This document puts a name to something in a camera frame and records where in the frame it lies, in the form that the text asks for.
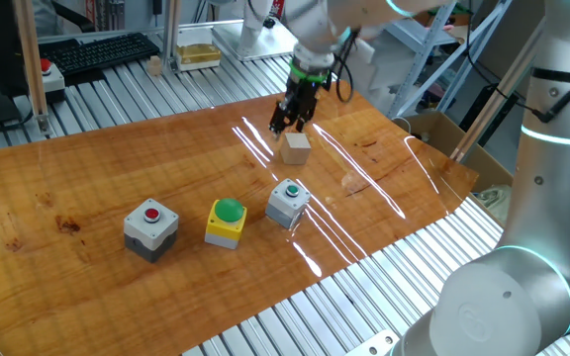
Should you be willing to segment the black gripper body green ring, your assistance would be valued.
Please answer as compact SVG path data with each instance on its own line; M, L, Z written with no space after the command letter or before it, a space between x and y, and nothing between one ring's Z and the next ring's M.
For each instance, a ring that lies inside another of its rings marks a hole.
M318 91L330 88L332 72L329 67L304 69L299 59L292 59L289 64L291 71L285 94L286 117L289 122L308 122L316 110Z

